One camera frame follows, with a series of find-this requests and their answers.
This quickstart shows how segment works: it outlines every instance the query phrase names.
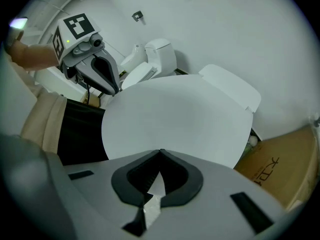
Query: black fabric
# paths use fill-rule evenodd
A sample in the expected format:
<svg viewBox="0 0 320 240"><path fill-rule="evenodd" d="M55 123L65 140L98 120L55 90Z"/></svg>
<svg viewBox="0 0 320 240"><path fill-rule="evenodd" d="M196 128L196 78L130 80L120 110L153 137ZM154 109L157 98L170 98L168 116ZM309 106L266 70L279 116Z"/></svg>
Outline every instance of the black fabric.
<svg viewBox="0 0 320 240"><path fill-rule="evenodd" d="M64 166L108 160L101 136L105 110L67 100L57 154Z"/></svg>

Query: human arm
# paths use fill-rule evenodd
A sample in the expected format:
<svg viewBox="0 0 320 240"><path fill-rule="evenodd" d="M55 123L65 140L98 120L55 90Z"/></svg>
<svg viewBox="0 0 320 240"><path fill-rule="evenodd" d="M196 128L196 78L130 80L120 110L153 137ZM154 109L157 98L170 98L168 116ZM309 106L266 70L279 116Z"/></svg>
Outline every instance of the human arm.
<svg viewBox="0 0 320 240"><path fill-rule="evenodd" d="M8 49L12 61L26 71L37 71L58 65L55 50L50 45L26 45L15 40Z"/></svg>

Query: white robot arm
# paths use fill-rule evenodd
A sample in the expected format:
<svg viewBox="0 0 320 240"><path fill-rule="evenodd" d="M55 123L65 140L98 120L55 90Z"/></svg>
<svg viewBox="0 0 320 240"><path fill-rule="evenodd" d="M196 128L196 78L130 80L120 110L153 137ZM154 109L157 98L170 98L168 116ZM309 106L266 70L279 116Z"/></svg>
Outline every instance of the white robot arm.
<svg viewBox="0 0 320 240"><path fill-rule="evenodd" d="M53 47L60 70L67 79L115 95L120 83L118 67L105 50L99 31L100 28L84 13L62 18L53 36Z"/></svg>

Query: black cable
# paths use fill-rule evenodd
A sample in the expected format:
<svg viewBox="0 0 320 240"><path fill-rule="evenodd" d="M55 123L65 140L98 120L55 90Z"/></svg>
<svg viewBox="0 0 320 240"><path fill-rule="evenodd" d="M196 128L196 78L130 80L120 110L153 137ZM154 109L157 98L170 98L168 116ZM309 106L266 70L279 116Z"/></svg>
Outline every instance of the black cable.
<svg viewBox="0 0 320 240"><path fill-rule="evenodd" d="M86 101L86 104L89 105L89 99L90 99L89 84L86 84L86 90L88 91L88 99Z"/></svg>

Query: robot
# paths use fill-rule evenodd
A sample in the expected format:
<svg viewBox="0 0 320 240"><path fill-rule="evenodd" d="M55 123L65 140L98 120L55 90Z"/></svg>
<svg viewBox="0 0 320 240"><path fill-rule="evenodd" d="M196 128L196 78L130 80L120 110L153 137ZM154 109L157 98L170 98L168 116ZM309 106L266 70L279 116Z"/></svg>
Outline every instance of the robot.
<svg viewBox="0 0 320 240"><path fill-rule="evenodd" d="M67 79L116 95L117 64L99 31L84 13L60 19L55 53ZM63 166L56 154L30 141L8 136L0 141L0 166L11 197L54 239L274 237L270 226L285 215L271 195L235 170L173 150ZM161 213L147 228L144 206L159 174L165 188Z"/></svg>
<svg viewBox="0 0 320 240"><path fill-rule="evenodd" d="M62 18L53 36L53 47L59 68L67 79L115 95L119 92L118 67L105 50L99 31L84 13Z"/></svg>

